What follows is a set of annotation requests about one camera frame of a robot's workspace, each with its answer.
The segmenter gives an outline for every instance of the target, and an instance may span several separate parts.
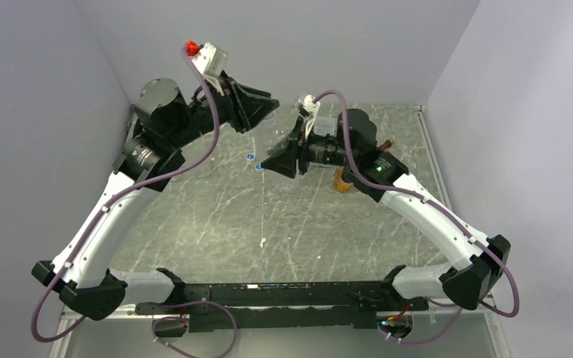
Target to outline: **black bracket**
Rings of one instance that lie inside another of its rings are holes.
[[[45,287],[54,279],[54,265],[51,261],[39,261],[31,270],[34,276]],[[127,283],[118,280],[107,270],[102,282],[87,289],[79,289],[75,282],[65,283],[60,279],[53,290],[58,293],[59,299],[70,309],[99,321],[109,316],[124,300]]]
[[[195,301],[211,301],[211,290],[209,285],[186,284],[184,287],[183,299],[174,301],[168,299],[163,305],[145,302],[135,306],[136,315],[177,315],[180,314],[181,308],[166,308],[166,305],[184,304]],[[187,312],[190,315],[204,315],[210,309],[208,304],[196,304],[189,306]]]
[[[502,235],[487,239],[487,248],[504,264],[510,253],[510,242]],[[475,310],[503,272],[486,253],[471,257],[471,265],[463,270],[451,268],[440,275],[442,290],[455,304],[465,310]]]

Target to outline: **gray wall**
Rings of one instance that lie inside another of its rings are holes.
[[[424,103],[479,0],[77,0],[130,99],[152,78],[196,88],[185,40],[230,53],[228,74],[282,101]]]
[[[573,357],[573,0],[482,1],[428,126],[454,208],[512,241],[513,355]]]
[[[0,0],[0,358],[46,357],[30,275],[73,237],[122,142],[128,100],[72,0]],[[55,333],[48,303],[41,331]]]

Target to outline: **metal table surface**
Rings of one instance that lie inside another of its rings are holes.
[[[442,200],[430,149],[413,107],[351,104],[378,127],[390,149]],[[320,116],[336,118],[325,104]],[[400,264],[426,266],[445,257],[414,226],[356,189],[337,192],[333,168],[290,180],[255,164],[295,123],[283,106],[258,128],[237,134],[222,127],[210,159],[173,178],[131,228],[111,263],[123,271],[170,269],[189,283],[376,280]],[[211,141],[184,149],[188,162]],[[248,160],[255,154],[257,160]]]

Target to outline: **red connector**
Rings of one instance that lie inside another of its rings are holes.
[[[186,53],[188,56],[194,56],[201,50],[201,46],[197,45],[194,41],[186,41],[184,46],[187,48]]]

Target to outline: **cable clip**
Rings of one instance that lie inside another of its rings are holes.
[[[428,201],[430,201],[430,200],[431,200],[431,195],[424,195],[424,196],[423,196],[423,199],[421,199],[421,202],[422,202],[423,204],[426,204],[426,203],[427,203]]]
[[[434,314],[435,310],[436,310],[436,307],[431,307],[429,309],[429,323],[432,326],[436,324],[436,315]]]

